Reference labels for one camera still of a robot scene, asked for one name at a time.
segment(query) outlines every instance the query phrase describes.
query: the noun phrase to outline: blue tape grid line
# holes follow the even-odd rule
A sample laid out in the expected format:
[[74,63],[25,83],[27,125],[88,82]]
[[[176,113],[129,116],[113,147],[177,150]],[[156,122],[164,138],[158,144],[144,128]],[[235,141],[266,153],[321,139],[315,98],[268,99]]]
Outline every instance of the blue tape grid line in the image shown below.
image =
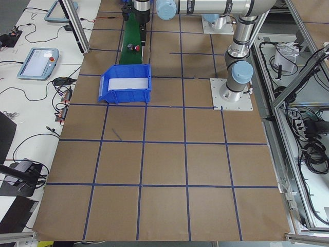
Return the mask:
[[186,118],[185,118],[185,96],[184,96],[184,67],[182,56],[182,41],[181,41],[181,18],[179,16],[179,46],[180,46],[180,69],[181,69],[181,86],[182,86],[182,101],[183,101],[183,123],[184,123],[184,156],[185,156],[185,180],[186,180],[186,207],[187,207],[187,227],[189,241],[191,237],[191,220],[190,220],[190,200],[189,200],[189,176],[187,166],[187,145],[186,145]]
[[[152,29],[152,27],[153,27],[153,16],[151,17],[151,29]],[[151,47],[151,41],[152,41],[152,33],[150,35],[150,47]],[[143,143],[142,143],[142,154],[141,154],[140,175],[139,175],[139,189],[138,189],[136,240],[139,240],[140,207],[141,207],[141,196],[142,196],[142,180],[143,180],[146,121],[147,121],[147,116],[148,116],[148,105],[146,104],[144,107],[145,107],[145,112],[144,112]]]
[[235,196],[235,190],[234,190],[234,182],[233,182],[232,168],[231,168],[231,162],[230,162],[230,154],[229,154],[228,144],[227,144],[227,136],[226,136],[223,108],[221,109],[221,116],[222,116],[222,122],[223,122],[224,140],[225,140],[227,161],[228,161],[228,166],[229,166],[229,171],[230,171],[230,179],[231,179],[231,186],[232,186],[232,193],[233,193],[237,228],[239,230],[240,241],[243,241],[242,232],[241,232],[241,225],[240,225],[240,220],[239,220],[239,212],[238,212],[238,209],[237,209],[236,196]]
[[98,140],[98,139],[60,139],[61,142],[104,142],[104,143],[159,143],[159,144],[187,144],[187,145],[240,145],[267,146],[266,143],[205,143],[205,142],[166,142],[156,140]]
[[277,186],[261,185],[198,185],[198,184],[113,184],[113,183],[61,183],[47,182],[47,185],[65,185],[65,186],[106,186],[106,187],[164,187],[164,188],[234,188],[234,189],[278,189]]
[[[116,58],[115,58],[115,63],[117,63],[117,61],[118,61],[118,54],[119,54],[118,51],[120,49],[120,42],[121,42],[121,38],[122,38],[122,33],[123,33],[123,31],[120,32],[120,39],[119,39],[119,43],[118,43],[117,55],[116,55]],[[83,240],[86,239],[86,234],[87,234],[87,229],[88,229],[88,222],[89,222],[90,210],[92,208],[93,195],[94,195],[94,189],[95,189],[94,183],[96,182],[97,169],[98,169],[100,154],[101,154],[101,150],[102,150],[102,144],[103,144],[103,138],[104,138],[104,133],[105,133],[106,121],[107,121],[107,116],[108,116],[108,110],[109,110],[109,104],[106,105],[106,112],[105,112],[105,117],[104,117],[104,124],[103,124],[101,139],[100,139],[100,142],[99,142],[99,149],[98,149],[97,161],[96,161],[96,166],[95,166],[95,171],[94,171],[93,185],[92,185],[92,189],[91,189],[91,192],[90,192],[90,199],[89,199],[89,204],[88,204],[88,211],[87,211],[87,216],[86,216],[86,221],[85,221],[85,226],[84,226],[84,231],[83,231],[83,237],[82,237]]]
[[[119,12],[108,12],[108,11],[99,11],[101,13],[119,13]],[[194,79],[194,78],[189,78],[189,77],[184,77],[184,68],[183,68],[183,55],[209,55],[213,56],[213,63],[214,63],[214,70],[215,74],[217,76],[216,72],[216,62],[215,62],[215,56],[223,56],[223,54],[215,54],[214,53],[214,46],[213,46],[213,41],[212,41],[212,36],[210,35],[210,41],[211,41],[211,48],[212,48],[212,53],[211,54],[199,54],[199,53],[183,53],[182,52],[182,33],[193,33],[197,34],[198,32],[182,32],[181,31],[181,17],[179,15],[179,32],[174,32],[174,31],[153,31],[152,26],[153,26],[153,16],[152,15],[152,22],[151,22],[151,30],[150,32],[150,45],[152,41],[152,33],[154,32],[172,32],[172,33],[179,33],[179,41],[180,41],[180,52],[172,52],[171,54],[177,54],[180,55],[181,59],[181,77],[157,77],[153,76],[154,78],[175,78],[175,79],[181,79],[182,82],[182,101],[183,101],[183,106],[165,106],[165,105],[114,105],[114,104],[79,104],[79,103],[72,103],[71,105],[89,105],[89,106],[101,106],[101,107],[106,107],[106,115],[104,118],[104,125],[103,125],[103,130],[102,130],[102,135],[101,139],[95,139],[95,140],[89,140],[89,139],[60,139],[60,141],[63,142],[69,142],[69,141],[79,141],[79,142],[100,142],[99,146],[99,152],[98,152],[98,157],[97,157],[97,162],[95,166],[95,172],[94,172],[94,177],[93,177],[93,182],[92,183],[56,183],[56,182],[50,182],[47,183],[48,185],[80,185],[80,186],[91,186],[91,193],[90,193],[90,199],[89,199],[89,205],[88,205],[88,211],[87,211],[87,216],[86,216],[86,222],[85,222],[85,228],[84,228],[84,234],[83,234],[83,240],[86,238],[87,234],[87,227],[88,227],[88,221],[89,221],[89,215],[90,215],[90,210],[92,207],[92,200],[93,200],[93,193],[94,193],[94,188],[97,186],[122,186],[122,187],[138,187],[139,188],[139,193],[138,193],[138,209],[137,209],[137,229],[136,229],[136,240],[139,240],[139,224],[140,224],[140,208],[141,208],[141,189],[142,187],[174,187],[174,188],[186,188],[186,199],[187,199],[187,220],[188,220],[188,238],[189,241],[192,240],[191,238],[191,223],[190,223],[190,208],[189,208],[189,188],[231,188],[232,193],[233,193],[233,200],[234,200],[234,208],[235,208],[235,214],[236,214],[236,221],[237,221],[237,226],[239,230],[239,237],[240,241],[243,240],[242,237],[242,231],[241,231],[241,225],[240,225],[240,220],[239,220],[239,212],[237,208],[237,202],[236,202],[236,196],[235,196],[235,189],[236,188],[255,188],[255,189],[278,189],[277,186],[236,186],[234,185],[233,182],[233,176],[232,176],[232,169],[231,169],[231,163],[230,163],[230,156],[229,156],[229,149],[228,147],[230,145],[258,145],[258,146],[267,146],[266,143],[229,143],[227,141],[227,136],[226,136],[226,129],[225,129],[225,121],[224,121],[224,115],[223,115],[223,109],[221,109],[221,116],[222,116],[222,122],[223,122],[223,131],[224,131],[224,143],[197,143],[197,142],[187,142],[186,138],[186,116],[185,116],[185,109],[191,108],[191,109],[213,109],[213,107],[186,107],[185,106],[185,96],[184,96],[184,80],[185,79]],[[120,51],[120,41],[122,38],[122,33],[123,33],[123,22],[122,22],[122,27],[121,29],[96,29],[96,30],[120,30],[120,40],[118,44],[118,49],[117,50],[103,50],[103,49],[94,49],[94,50],[99,50],[99,51],[104,51],[104,52],[116,52],[116,63],[118,60],[118,52]],[[99,77],[100,75],[90,75],[90,74],[80,74],[80,76],[96,76]],[[105,132],[105,127],[106,127],[106,121],[107,121],[107,116],[110,107],[144,107],[145,112],[144,112],[144,126],[143,126],[143,140],[141,141],[136,141],[136,140],[104,140],[104,132]],[[147,124],[147,108],[181,108],[183,109],[183,122],[184,122],[184,142],[154,142],[154,141],[146,141],[145,140],[145,134],[146,134],[146,124]],[[97,176],[97,169],[99,165],[99,159],[100,159],[100,153],[101,153],[101,148],[102,148],[102,143],[103,142],[123,142],[123,143],[142,143],[142,155],[141,155],[141,167],[140,167],[140,180],[139,184],[111,184],[111,183],[96,183],[96,176]],[[144,161],[144,147],[145,143],[159,143],[159,144],[184,144],[185,147],[185,172],[186,172],[186,184],[185,185],[161,185],[161,184],[143,184],[142,183],[142,176],[143,176],[143,161]],[[187,145],[200,145],[200,144],[206,144],[206,145],[225,145],[226,147],[226,152],[227,152],[227,159],[228,159],[228,166],[229,166],[229,172],[230,172],[230,180],[231,180],[231,185],[190,185],[188,181],[188,164],[187,164]]]

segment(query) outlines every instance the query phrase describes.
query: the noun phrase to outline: electrical wiring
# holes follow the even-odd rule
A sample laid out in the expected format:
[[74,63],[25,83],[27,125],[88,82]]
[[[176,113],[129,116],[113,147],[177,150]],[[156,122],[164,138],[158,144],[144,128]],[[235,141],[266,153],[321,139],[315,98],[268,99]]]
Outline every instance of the electrical wiring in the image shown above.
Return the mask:
[[[264,41],[264,42],[261,42],[261,43],[259,44],[259,50],[260,50],[260,52],[261,52],[261,56],[262,56],[263,62],[264,62],[264,64],[265,64],[265,67],[266,67],[266,59],[265,59],[264,53],[263,53],[263,51],[262,51],[262,45],[267,44],[267,43],[268,43],[268,42]],[[267,71],[268,78],[269,78],[270,81],[271,81],[271,89],[272,89],[272,91],[274,92],[274,90],[275,90],[274,85],[275,85],[277,88],[278,88],[279,86],[274,82],[274,80],[273,80],[273,78],[272,78],[272,76],[271,76],[271,74],[270,74],[270,72],[269,72],[269,70],[268,70],[267,67],[266,67],[266,71]]]
[[89,241],[80,241],[76,242],[74,244],[82,243],[82,244],[99,244],[99,243],[105,243],[106,241],[101,241],[101,242],[89,242]]
[[0,63],[20,63],[20,64],[23,64],[23,62],[17,62],[17,61],[0,61]]
[[88,21],[88,22],[95,22],[95,19],[93,19],[93,20],[88,20],[87,18],[80,18],[80,20],[81,21]]
[[56,95],[57,94],[59,94],[60,96],[63,96],[63,93],[64,92],[62,92],[61,91],[61,88],[62,87],[64,87],[64,88],[66,88],[68,91],[69,91],[69,93],[71,94],[71,87],[70,88],[68,88],[68,87],[66,87],[66,86],[59,86],[58,88],[56,88],[56,86],[54,86],[55,87],[55,90],[56,90],[56,93],[53,95],[53,98],[51,99],[51,105],[52,105],[52,107],[53,107],[53,109],[57,112],[57,113],[59,113],[60,111],[56,108],[56,106],[54,105],[54,100],[55,100],[55,97],[56,97]]
[[[12,154],[12,159],[11,159],[11,160],[6,160],[6,161],[14,161],[15,163],[17,163],[18,161],[25,161],[25,160],[18,160],[18,159],[15,159],[15,155],[16,155],[16,153],[17,153],[19,147],[20,147],[23,143],[25,143],[27,140],[32,139],[32,138],[34,138],[34,137],[36,137],[36,136],[41,136],[41,135],[50,135],[50,136],[54,136],[54,137],[56,137],[56,138],[59,139],[59,135],[48,134],[48,133],[41,133],[41,134],[32,135],[32,136],[30,136],[30,137],[24,139],[24,140],[23,140],[23,141],[22,141],[22,142],[21,142],[21,143],[15,148],[15,150],[14,150],[14,152],[13,152],[13,154]],[[41,162],[39,162],[39,161],[33,161],[33,160],[29,160],[29,161],[31,161],[31,162],[33,162],[33,163],[35,163],[35,164],[39,164],[39,165],[41,165],[42,167],[44,167],[44,168],[46,169],[47,174],[46,174],[46,175],[42,175],[42,174],[39,173],[39,174],[40,174],[40,175],[39,175],[39,179],[45,179],[45,178],[49,175],[50,171],[49,171],[49,169],[48,169],[48,167],[47,167],[46,165],[44,165],[43,163],[41,163]],[[26,186],[28,186],[28,187],[30,187],[30,188],[33,188],[33,189],[38,189],[38,188],[41,188],[42,186],[45,185],[45,180],[38,181],[36,184],[30,184],[30,183],[25,182],[25,181],[23,181],[23,182],[25,183]]]
[[[262,45],[266,44],[266,43],[272,44],[272,42],[262,42],[260,44],[260,51],[261,51],[262,59],[263,59],[265,65],[266,65],[266,60],[265,60],[265,56],[262,52]],[[301,73],[306,68],[306,66],[309,64],[311,59],[314,58],[316,55],[318,55],[319,52],[322,50],[323,50],[323,48],[320,50],[317,50],[315,53],[313,53],[307,60],[306,64],[299,71],[299,73]],[[320,71],[321,62],[326,57],[328,57],[328,53],[324,53],[323,55],[320,56],[320,58],[318,58],[315,61],[313,67],[309,69],[309,72],[304,76],[304,78],[302,78],[300,80],[300,83],[285,98],[284,104],[280,108],[284,110],[284,114],[285,114],[288,126],[294,136],[295,142],[298,147],[297,148],[297,150],[298,150],[297,165],[298,165],[298,169],[299,169],[299,174],[302,178],[303,187],[304,187],[306,195],[307,195],[307,200],[309,202],[313,215],[322,223],[329,225],[329,222],[324,220],[323,218],[321,218],[319,215],[319,212],[315,210],[315,207],[313,205],[313,201],[311,198],[312,194],[310,192],[310,188],[306,182],[306,178],[302,171],[302,166],[305,165],[305,167],[312,173],[315,173],[318,175],[328,174],[329,173],[329,165],[328,165],[329,158],[327,157],[327,155],[325,153],[325,147],[318,140],[318,137],[306,138],[306,135],[305,136],[303,135],[303,133],[304,133],[303,128],[298,129],[298,128],[296,128],[297,124],[295,124],[295,123],[297,123],[297,122],[295,122],[296,120],[299,120],[300,122],[303,122],[304,120],[307,120],[307,119],[311,119],[311,120],[315,120],[315,121],[323,120],[320,115],[321,109],[319,109],[318,111],[315,112],[313,109],[308,108],[308,107],[298,107],[298,109],[297,108],[293,109],[293,108],[289,107],[289,104],[292,102],[292,99],[295,97],[294,95],[301,92],[305,88],[305,86],[307,85],[307,83],[309,82],[311,77],[314,77],[314,79],[319,84],[322,83],[322,86],[326,86],[323,83],[323,81],[319,80],[320,78],[317,75],[317,73]]]
[[27,37],[28,37],[29,35],[31,35],[32,33],[35,33],[35,32],[36,32],[36,25],[35,25],[34,23],[28,23],[28,24],[25,24],[25,25],[20,25],[20,26],[31,26],[31,25],[34,26],[34,31],[29,32],[27,35],[24,36],[25,40],[26,40],[27,42],[31,43],[31,44],[35,44],[35,43],[45,43],[45,42],[48,42],[48,41],[51,41],[51,40],[55,40],[55,39],[57,39],[57,38],[59,37],[59,32],[60,32],[60,30],[61,30],[62,28],[64,28],[64,26],[60,27],[60,28],[57,30],[57,35],[56,35],[56,37],[51,38],[51,39],[49,39],[49,40],[30,41],[30,40],[27,39]]
[[8,87],[8,88],[6,88],[5,90],[1,91],[0,94],[4,93],[5,91],[7,91],[7,90],[9,90],[9,89],[15,89],[15,90],[22,91],[23,94],[24,94],[24,96],[25,96],[25,98],[26,98],[28,101],[31,101],[31,102],[34,102],[34,101],[41,101],[41,100],[44,100],[44,99],[46,99],[46,98],[48,97],[48,85],[51,84],[51,83],[52,83],[52,81],[49,81],[49,82],[47,83],[47,85],[46,85],[46,95],[45,95],[45,97],[43,97],[43,98],[41,98],[41,99],[30,99],[30,98],[27,97],[26,92],[25,92],[23,89],[19,89],[18,87],[13,87],[13,86]]
[[25,9],[23,9],[23,12],[24,12],[25,10],[27,10],[27,9],[36,9],[36,10],[41,10],[41,11],[48,12],[48,10],[46,10],[46,9],[39,9],[39,8],[33,8],[33,7],[27,7],[27,8],[25,8]]
[[71,75],[69,75],[68,78],[71,78],[71,76],[74,75],[75,72],[77,72],[80,68],[81,68],[81,65],[75,71],[73,71],[73,73]]
[[[23,143],[25,143],[27,140],[30,140],[30,139],[32,139],[32,138],[34,138],[34,137],[36,137],[36,136],[41,136],[41,135],[54,136],[54,137],[56,137],[56,138],[59,139],[58,136],[53,135],[53,134],[48,134],[48,133],[41,133],[41,134],[35,134],[35,135],[32,135],[32,136],[30,136],[30,137],[24,139],[24,140],[23,140],[23,141],[22,141],[22,142],[21,142],[21,143],[15,148],[15,150],[14,150],[14,152],[13,152],[13,154],[12,154],[12,160],[13,160],[14,162],[19,161],[19,160],[16,160],[16,159],[15,159],[15,154],[17,153],[18,149],[20,148],[20,146],[21,146]],[[44,164],[42,164],[41,162],[37,162],[37,161],[32,161],[32,162],[34,162],[34,163],[38,163],[38,164],[41,164],[42,166],[44,166],[44,167],[46,168],[47,172],[49,173],[49,169],[48,169]]]
[[[274,67],[274,64],[273,64],[273,61],[275,60],[275,56],[272,56],[272,57],[270,57],[270,59],[269,59],[269,65],[271,66],[271,68],[276,72],[276,73],[278,73],[279,72],[279,70],[277,69],[277,68],[275,68]],[[296,66],[296,71],[295,72],[293,72],[293,73],[290,73],[289,75],[287,75],[287,74],[282,74],[282,76],[293,76],[293,75],[295,75],[297,72],[298,72],[298,66]]]

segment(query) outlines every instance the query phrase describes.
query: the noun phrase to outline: metal plate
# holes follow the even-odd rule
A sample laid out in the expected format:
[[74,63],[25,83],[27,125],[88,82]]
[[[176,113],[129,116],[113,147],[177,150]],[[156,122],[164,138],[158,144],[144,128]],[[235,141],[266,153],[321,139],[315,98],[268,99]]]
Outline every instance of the metal plate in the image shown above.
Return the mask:
[[242,98],[235,103],[227,102],[220,96],[220,88],[224,83],[226,83],[226,80],[227,79],[222,78],[210,79],[212,104],[214,106],[214,110],[223,109],[223,111],[252,111],[252,103],[249,94],[244,94]]
[[[229,16],[226,17],[227,22],[231,22],[231,18]],[[223,35],[233,35],[233,27],[232,24],[225,24],[222,29],[214,29],[209,26],[209,23],[202,18],[202,26],[204,28],[204,33],[206,34],[223,34]]]

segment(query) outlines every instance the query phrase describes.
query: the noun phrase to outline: black cable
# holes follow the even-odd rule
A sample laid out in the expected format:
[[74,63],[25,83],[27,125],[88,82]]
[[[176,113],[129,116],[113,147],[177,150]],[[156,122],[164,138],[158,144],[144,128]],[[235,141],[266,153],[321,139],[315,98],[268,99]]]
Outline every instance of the black cable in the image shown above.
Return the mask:
[[235,23],[237,23],[237,20],[236,20],[236,18],[235,18],[234,16],[229,15],[229,14],[228,14],[227,16],[229,16],[229,17],[231,17],[232,19],[234,19]]
[[315,81],[319,84],[319,86],[321,86],[324,90],[326,90],[327,92],[329,92],[329,89],[326,88],[324,82],[319,78],[319,76],[317,76],[317,74],[314,76],[314,79],[315,79]]
[[[278,73],[279,70],[277,68],[275,68],[274,65],[273,65],[273,63],[272,63],[274,60],[275,60],[275,56],[270,57],[270,59],[269,59],[269,65],[271,66],[271,68],[273,69],[273,71],[275,71],[276,73]],[[298,72],[298,66],[296,66],[296,68],[297,69],[296,69],[295,72],[291,72],[292,74],[289,74],[289,75],[282,74],[282,76],[293,76],[293,75],[295,75]]]
[[36,9],[36,10],[41,10],[41,11],[46,11],[46,12],[48,12],[48,10],[46,10],[46,9],[38,9],[38,8],[32,8],[32,7],[27,7],[27,8],[25,8],[25,9],[23,9],[23,12],[24,12],[25,10],[27,10],[27,9]]
[[39,189],[46,184],[46,181],[43,181],[43,183],[39,183],[38,185],[35,185],[35,186],[32,186],[31,184],[29,184],[27,182],[24,182],[24,184],[31,189]]
[[52,133],[54,133],[55,135],[57,135],[58,137],[60,137],[59,133],[56,132],[56,130],[54,128],[51,128],[49,126],[46,126],[46,129],[51,131]]
[[87,18],[80,18],[81,21],[88,21],[88,22],[94,22],[94,21],[91,21],[91,20],[88,20]]
[[27,25],[27,26],[30,26],[30,25],[33,25],[33,26],[34,26],[34,31],[32,31],[32,32],[30,32],[30,33],[28,33],[27,35],[24,36],[24,38],[27,40],[27,42],[29,42],[29,43],[31,43],[31,44],[35,44],[35,43],[45,43],[45,42],[48,42],[48,41],[51,41],[51,40],[55,40],[55,39],[58,38],[60,30],[61,30],[62,28],[64,28],[64,26],[60,27],[60,28],[57,30],[57,35],[56,35],[56,37],[51,38],[51,39],[49,39],[49,40],[43,40],[43,41],[29,41],[29,40],[27,39],[27,37],[28,37],[29,35],[31,35],[32,33],[36,32],[36,25],[35,25],[34,23],[28,23],[28,24],[26,24],[26,25]]
[[46,85],[46,96],[43,97],[43,98],[41,98],[41,99],[29,99],[29,98],[27,97],[27,95],[26,95],[26,93],[25,93],[25,91],[24,91],[23,89],[19,89],[19,88],[17,88],[17,87],[13,87],[13,86],[11,86],[11,87],[9,87],[9,88],[7,88],[7,89],[1,91],[0,94],[4,93],[5,91],[7,91],[7,90],[9,90],[9,89],[16,89],[16,90],[22,91],[22,92],[24,93],[25,98],[26,98],[28,101],[32,101],[32,102],[33,102],[33,101],[41,101],[41,100],[44,100],[44,99],[47,98],[47,96],[48,96],[48,85],[49,85],[50,83],[52,83],[52,81],[49,81],[49,82],[47,83],[47,85]]
[[[306,144],[301,157],[304,157],[305,165],[312,173],[327,174],[329,172],[329,158],[325,154],[325,147],[318,140]],[[323,170],[318,170],[315,168],[316,165],[325,165],[325,167]]]
[[45,166],[43,163],[41,163],[41,162],[39,162],[39,161],[32,161],[32,160],[18,160],[18,159],[16,159],[16,158],[13,158],[13,159],[11,159],[11,160],[10,160],[10,159],[5,159],[5,161],[14,161],[15,163],[17,163],[17,161],[30,161],[30,162],[36,163],[37,165],[41,165],[42,167],[46,168],[47,173],[48,173],[48,174],[46,174],[46,175],[41,175],[41,174],[40,174],[40,177],[41,177],[41,178],[43,178],[44,176],[49,175],[49,172],[50,172],[49,169],[48,169],[48,167]]
[[261,52],[261,56],[262,56],[262,59],[263,59],[264,65],[265,65],[265,67],[266,67],[267,75],[268,75],[268,77],[269,77],[269,79],[270,79],[270,81],[271,81],[271,88],[272,88],[272,91],[274,92],[275,89],[274,89],[274,86],[273,86],[273,85],[275,85],[277,88],[278,88],[279,86],[274,82],[274,80],[273,80],[273,78],[272,78],[272,76],[271,76],[271,73],[269,72],[269,70],[268,70],[268,68],[267,68],[267,66],[266,66],[266,58],[265,58],[264,53],[263,53],[263,51],[262,51],[262,45],[267,44],[267,43],[273,44],[272,42],[267,42],[267,41],[261,42],[261,43],[259,44],[259,50],[260,50],[260,52]]
[[20,64],[23,64],[23,62],[17,62],[17,61],[0,61],[0,63],[20,63]]
[[71,78],[71,76],[74,75],[74,73],[77,72],[80,68],[81,68],[81,65],[75,71],[73,71],[73,73],[71,75],[69,75],[68,78]]
[[308,184],[306,182],[306,179],[304,177],[304,174],[303,174],[303,171],[302,171],[302,167],[301,167],[301,159],[298,160],[298,169],[299,169],[299,173],[301,175],[301,178],[302,178],[302,181],[303,181],[303,185],[304,185],[304,188],[307,192],[307,200],[310,204],[310,207],[311,207],[311,210],[313,212],[313,215],[319,220],[321,221],[323,224],[326,224],[326,225],[329,225],[329,222],[328,221],[325,221],[324,219],[322,219],[319,214],[317,213],[317,211],[315,210],[314,208],[314,205],[313,205],[313,201],[311,199],[311,194],[310,194],[310,189],[308,187]]
[[[18,161],[18,160],[15,160],[15,154],[16,154],[17,150],[19,149],[19,147],[20,147],[24,142],[26,142],[27,140],[29,140],[29,139],[31,139],[31,138],[33,138],[33,137],[41,136],[41,135],[51,135],[51,136],[54,136],[54,137],[56,137],[56,138],[59,139],[58,136],[53,135],[53,134],[48,134],[48,133],[42,133],[42,134],[32,135],[32,136],[30,136],[30,137],[24,139],[24,140],[23,140],[23,141],[22,141],[22,142],[21,142],[21,143],[15,148],[14,152],[12,153],[12,159],[13,159],[13,161],[14,161],[14,162]],[[47,172],[48,172],[48,174],[49,174],[49,169],[48,169],[44,164],[42,164],[41,162],[37,162],[37,161],[31,161],[31,162],[41,164],[42,166],[44,166],[44,167],[46,168],[46,170],[47,170]]]

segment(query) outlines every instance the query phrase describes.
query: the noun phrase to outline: cardboard sheet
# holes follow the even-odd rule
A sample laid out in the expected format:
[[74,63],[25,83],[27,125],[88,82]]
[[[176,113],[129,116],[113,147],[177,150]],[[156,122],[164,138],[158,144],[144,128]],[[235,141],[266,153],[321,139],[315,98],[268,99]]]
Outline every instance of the cardboard sheet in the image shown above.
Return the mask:
[[310,23],[329,23],[327,0],[291,0],[301,20]]
[[[119,16],[121,5],[103,0],[99,10],[109,12],[98,16]],[[254,98],[252,112],[212,109],[209,78],[227,77],[232,37],[204,36],[200,16],[153,15],[151,102],[98,103],[99,75],[120,56],[121,26],[96,20],[102,31],[91,40],[101,50],[84,58],[33,227],[38,239],[284,240],[289,227]]]

